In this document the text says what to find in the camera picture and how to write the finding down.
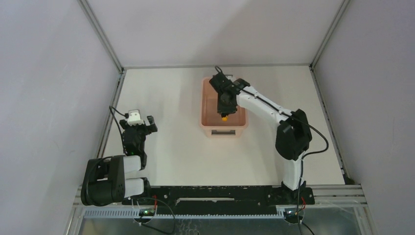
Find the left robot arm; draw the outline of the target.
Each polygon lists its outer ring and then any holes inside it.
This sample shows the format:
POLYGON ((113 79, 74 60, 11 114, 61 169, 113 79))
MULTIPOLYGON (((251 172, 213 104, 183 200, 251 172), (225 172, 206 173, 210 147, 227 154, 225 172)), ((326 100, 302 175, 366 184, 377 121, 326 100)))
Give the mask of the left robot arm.
POLYGON ((125 174, 144 170, 147 165, 146 137, 158 131, 154 117, 147 120, 149 124, 134 120, 132 115, 120 120, 117 126, 124 153, 88 161, 81 187, 83 205, 103 207, 143 193, 144 180, 127 180, 125 174))

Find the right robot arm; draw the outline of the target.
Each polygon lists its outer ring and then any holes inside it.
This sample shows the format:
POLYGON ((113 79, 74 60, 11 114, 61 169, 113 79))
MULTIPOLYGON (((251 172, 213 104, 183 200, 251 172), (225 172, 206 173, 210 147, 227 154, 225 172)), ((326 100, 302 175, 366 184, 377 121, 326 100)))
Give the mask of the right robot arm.
POLYGON ((300 188, 301 157, 312 140, 305 112, 283 108, 242 78, 232 81, 219 72, 209 83, 217 93, 217 113, 222 119, 235 114, 238 108, 244 108, 270 124, 276 133, 276 151, 284 159, 282 184, 291 191, 300 188))

